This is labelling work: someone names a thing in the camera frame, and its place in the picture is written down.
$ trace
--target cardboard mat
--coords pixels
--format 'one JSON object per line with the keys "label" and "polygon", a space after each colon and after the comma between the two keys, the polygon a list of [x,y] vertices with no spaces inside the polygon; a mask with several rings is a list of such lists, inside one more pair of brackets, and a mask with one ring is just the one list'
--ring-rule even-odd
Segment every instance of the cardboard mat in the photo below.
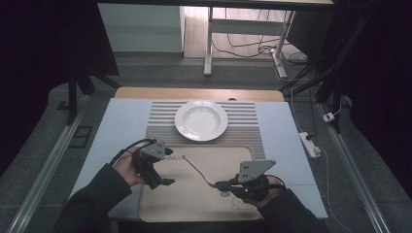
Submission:
{"label": "cardboard mat", "polygon": [[170,186],[142,188],[139,215],[147,222],[232,221],[261,218],[258,210],[232,193],[228,196],[212,188],[191,167],[185,156],[209,183],[227,181],[239,172],[241,161],[251,161],[253,152],[246,146],[175,146],[174,153],[157,162],[161,177],[175,179]]}

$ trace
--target person's left hand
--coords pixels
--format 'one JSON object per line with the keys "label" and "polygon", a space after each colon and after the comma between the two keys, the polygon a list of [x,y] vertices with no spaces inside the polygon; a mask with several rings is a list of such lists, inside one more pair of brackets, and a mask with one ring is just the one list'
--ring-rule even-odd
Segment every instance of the person's left hand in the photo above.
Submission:
{"label": "person's left hand", "polygon": [[114,169],[116,169],[119,174],[124,178],[124,180],[133,186],[136,184],[143,184],[145,181],[134,171],[134,168],[131,164],[132,153],[135,152],[138,147],[133,147],[126,152],[119,161],[115,164]]}

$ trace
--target white plate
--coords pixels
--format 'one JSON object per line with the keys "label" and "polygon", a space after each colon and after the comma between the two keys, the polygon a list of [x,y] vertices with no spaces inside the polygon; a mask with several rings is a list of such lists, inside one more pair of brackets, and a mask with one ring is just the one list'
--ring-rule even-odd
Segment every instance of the white plate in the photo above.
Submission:
{"label": "white plate", "polygon": [[224,133],[227,128],[227,114],[214,102],[190,101],[175,114],[175,125],[178,131],[189,139],[209,141]]}

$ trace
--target black sleeve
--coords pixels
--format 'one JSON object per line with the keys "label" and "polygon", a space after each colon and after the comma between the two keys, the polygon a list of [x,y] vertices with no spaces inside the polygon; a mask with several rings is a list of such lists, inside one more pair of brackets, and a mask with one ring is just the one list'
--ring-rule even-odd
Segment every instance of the black sleeve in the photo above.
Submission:
{"label": "black sleeve", "polygon": [[107,214],[130,193],[124,178],[106,164],[65,204],[52,232],[110,232]]}
{"label": "black sleeve", "polygon": [[326,226],[303,206],[290,189],[258,210],[273,233],[328,232]]}

